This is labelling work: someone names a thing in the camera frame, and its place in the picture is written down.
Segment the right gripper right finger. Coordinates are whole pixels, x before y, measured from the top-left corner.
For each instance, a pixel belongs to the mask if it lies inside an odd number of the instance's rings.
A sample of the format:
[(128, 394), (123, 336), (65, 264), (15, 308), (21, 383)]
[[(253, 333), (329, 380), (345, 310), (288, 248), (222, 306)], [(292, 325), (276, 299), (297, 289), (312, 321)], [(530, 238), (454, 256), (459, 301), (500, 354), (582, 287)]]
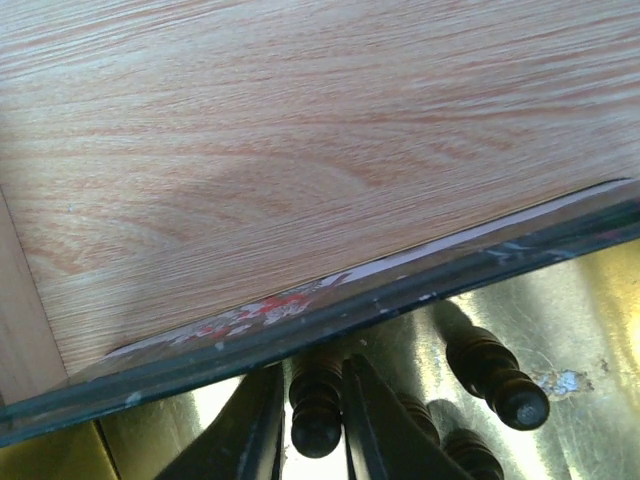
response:
[(366, 357), (342, 364), (343, 424), (354, 479), (468, 479), (421, 431)]

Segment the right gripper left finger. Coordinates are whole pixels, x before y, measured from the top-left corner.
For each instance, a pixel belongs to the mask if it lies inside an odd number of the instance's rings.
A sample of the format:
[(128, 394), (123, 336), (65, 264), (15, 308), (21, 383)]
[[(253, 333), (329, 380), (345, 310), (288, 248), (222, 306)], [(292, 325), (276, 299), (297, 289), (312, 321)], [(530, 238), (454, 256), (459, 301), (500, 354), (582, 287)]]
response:
[(280, 479), (284, 449), (280, 367), (246, 376), (215, 420), (158, 475), (174, 480)]

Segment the gold tin with pieces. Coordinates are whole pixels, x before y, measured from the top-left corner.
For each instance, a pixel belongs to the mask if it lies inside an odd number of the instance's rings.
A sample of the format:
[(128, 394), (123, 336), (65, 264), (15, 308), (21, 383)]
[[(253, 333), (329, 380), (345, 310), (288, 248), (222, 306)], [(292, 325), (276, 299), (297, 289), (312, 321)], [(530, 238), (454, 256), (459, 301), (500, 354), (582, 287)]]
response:
[[(427, 406), (442, 435), (476, 431), (510, 479), (639, 475), (639, 184), (624, 179), (404, 252), (283, 283), (253, 254), (204, 246), (66, 283), (106, 328), (156, 333), (49, 393), (1, 411), (5, 479), (152, 479), (189, 446), (243, 375), (312, 353), (366, 356)], [(548, 396), (524, 433), (457, 381), (446, 340), (491, 332)]]

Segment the wooden chess board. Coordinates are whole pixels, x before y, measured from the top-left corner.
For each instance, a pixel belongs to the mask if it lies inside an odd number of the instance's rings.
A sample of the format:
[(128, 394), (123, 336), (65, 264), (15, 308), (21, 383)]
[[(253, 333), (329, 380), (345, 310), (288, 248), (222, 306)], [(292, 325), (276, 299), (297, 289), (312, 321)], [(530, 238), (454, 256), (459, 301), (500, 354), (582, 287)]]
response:
[(1, 201), (1, 399), (37, 396), (67, 379), (13, 219)]

